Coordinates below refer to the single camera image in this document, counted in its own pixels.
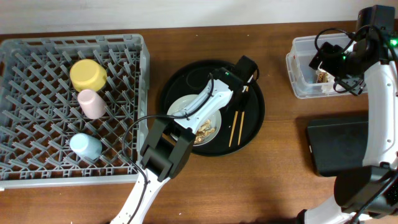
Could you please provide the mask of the food scraps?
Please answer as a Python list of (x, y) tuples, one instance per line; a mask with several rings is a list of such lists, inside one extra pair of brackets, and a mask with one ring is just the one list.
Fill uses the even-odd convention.
[(205, 139), (212, 133), (215, 132), (215, 128), (212, 126), (210, 119), (207, 119), (199, 128), (196, 133), (194, 144), (203, 143)]

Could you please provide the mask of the grey plate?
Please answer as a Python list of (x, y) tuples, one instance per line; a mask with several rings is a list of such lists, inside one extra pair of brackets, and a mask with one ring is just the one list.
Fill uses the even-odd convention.
[[(176, 101), (174, 101), (172, 103), (172, 105), (170, 106), (170, 108), (167, 111), (168, 115), (173, 115), (174, 113), (180, 111), (182, 108), (186, 107), (191, 101), (193, 101), (195, 98), (197, 97), (197, 95), (186, 95), (183, 96), (179, 99), (177, 99)], [(212, 126), (215, 128), (215, 132), (210, 134), (203, 143), (199, 143), (199, 144), (193, 144), (194, 147), (198, 147), (198, 146), (204, 146), (205, 144), (210, 143), (212, 140), (214, 140), (214, 138), (217, 136), (217, 134), (219, 133), (220, 129), (221, 129), (221, 112), (220, 110), (214, 112), (212, 115), (210, 115), (209, 117), (207, 117), (207, 119), (210, 119), (212, 122)]]

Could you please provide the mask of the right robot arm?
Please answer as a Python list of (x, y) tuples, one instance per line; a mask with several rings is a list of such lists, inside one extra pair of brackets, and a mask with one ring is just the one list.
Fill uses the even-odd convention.
[(395, 9), (359, 11), (340, 46), (330, 29), (318, 36), (308, 64), (316, 79), (331, 75), (337, 93), (368, 94), (368, 118), (316, 119), (307, 126), (319, 175), (335, 178), (333, 195), (301, 211), (296, 223), (363, 223), (397, 215), (397, 32)]

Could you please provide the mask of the light blue cup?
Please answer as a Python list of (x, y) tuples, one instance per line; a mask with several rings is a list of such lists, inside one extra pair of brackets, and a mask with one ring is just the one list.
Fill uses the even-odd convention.
[(101, 155), (102, 143), (93, 136), (78, 133), (70, 139), (70, 148), (80, 157), (95, 160)]

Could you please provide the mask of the yellow bowl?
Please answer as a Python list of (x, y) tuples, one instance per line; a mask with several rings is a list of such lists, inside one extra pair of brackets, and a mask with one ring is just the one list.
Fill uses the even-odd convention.
[(70, 69), (70, 80), (77, 92), (82, 90), (99, 91), (105, 86), (106, 70), (91, 59), (79, 60)]

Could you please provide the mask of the white napkin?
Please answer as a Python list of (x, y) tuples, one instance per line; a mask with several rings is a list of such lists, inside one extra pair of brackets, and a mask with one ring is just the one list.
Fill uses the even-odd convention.
[(336, 93), (337, 88), (340, 88), (340, 86), (336, 82), (324, 83), (321, 86), (321, 91), (325, 95), (331, 95)]

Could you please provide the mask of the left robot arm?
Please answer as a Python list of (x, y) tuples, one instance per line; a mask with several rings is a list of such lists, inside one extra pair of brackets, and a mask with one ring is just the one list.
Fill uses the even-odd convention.
[(121, 211), (112, 223), (142, 223), (161, 188), (187, 163), (196, 133), (218, 110), (241, 99), (259, 77), (257, 64), (242, 56), (236, 65), (208, 74), (208, 83), (187, 106), (177, 112), (157, 114), (134, 163), (139, 176)]

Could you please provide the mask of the pink cup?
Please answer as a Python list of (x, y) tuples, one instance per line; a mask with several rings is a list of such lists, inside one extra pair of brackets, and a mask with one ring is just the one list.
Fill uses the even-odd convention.
[(85, 116), (98, 119), (106, 113), (106, 103), (94, 90), (82, 90), (78, 94), (78, 102)]

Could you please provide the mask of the wooden chopstick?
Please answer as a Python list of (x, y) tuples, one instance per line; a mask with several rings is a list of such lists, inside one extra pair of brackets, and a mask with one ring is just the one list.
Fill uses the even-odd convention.
[(228, 147), (231, 147), (231, 145), (232, 145), (233, 136), (234, 136), (234, 130), (235, 130), (235, 127), (236, 127), (237, 118), (238, 118), (238, 111), (235, 111), (235, 113), (234, 113), (234, 119), (233, 119), (233, 124), (232, 124), (232, 126), (231, 126), (231, 133), (230, 133), (230, 137), (229, 137), (229, 144), (228, 144)]
[(240, 145), (241, 143), (241, 136), (242, 136), (242, 131), (243, 131), (243, 123), (244, 123), (244, 109), (242, 109), (242, 113), (241, 113), (241, 120), (240, 120), (240, 126), (239, 126), (239, 136), (238, 136), (238, 145)]

